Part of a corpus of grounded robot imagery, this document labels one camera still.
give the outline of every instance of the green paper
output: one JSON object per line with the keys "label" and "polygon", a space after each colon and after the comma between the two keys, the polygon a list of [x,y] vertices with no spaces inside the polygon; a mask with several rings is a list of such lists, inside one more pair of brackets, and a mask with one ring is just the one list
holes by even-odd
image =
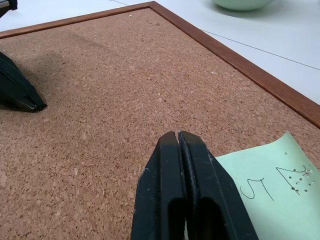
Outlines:
{"label": "green paper", "polygon": [[233,178],[259,240],[320,239],[320,173],[289,132],[216,159]]}

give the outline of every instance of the white surface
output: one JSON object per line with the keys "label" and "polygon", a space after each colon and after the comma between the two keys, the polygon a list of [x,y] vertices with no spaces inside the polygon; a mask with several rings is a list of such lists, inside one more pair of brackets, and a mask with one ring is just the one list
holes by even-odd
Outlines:
{"label": "white surface", "polygon": [[[18,0],[18,10],[0,18],[0,31],[141,2],[147,1]],[[225,11],[212,0],[157,2],[320,104],[320,0],[274,0],[247,13]]]}

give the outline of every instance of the cork board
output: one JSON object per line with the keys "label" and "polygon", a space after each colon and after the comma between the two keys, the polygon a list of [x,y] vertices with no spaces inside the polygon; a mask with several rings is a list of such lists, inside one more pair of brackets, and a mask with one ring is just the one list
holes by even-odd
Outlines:
{"label": "cork board", "polygon": [[320,129],[151,9],[0,40],[48,107],[0,110],[1,239],[130,239],[160,136],[215,156],[290,131],[320,167]]}

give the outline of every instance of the light green paper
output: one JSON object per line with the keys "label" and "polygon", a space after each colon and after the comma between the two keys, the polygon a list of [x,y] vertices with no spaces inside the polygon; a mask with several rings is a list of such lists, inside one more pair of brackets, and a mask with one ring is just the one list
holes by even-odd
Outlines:
{"label": "light green paper", "polygon": [[320,173],[289,132],[216,159],[233,178],[259,240],[320,239]]}

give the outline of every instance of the black clamp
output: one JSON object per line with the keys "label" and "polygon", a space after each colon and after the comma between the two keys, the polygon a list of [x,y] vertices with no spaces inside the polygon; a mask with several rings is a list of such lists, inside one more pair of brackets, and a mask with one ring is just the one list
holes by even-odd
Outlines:
{"label": "black clamp", "polygon": [[138,181],[131,240],[258,240],[233,179],[200,137],[168,132]]}

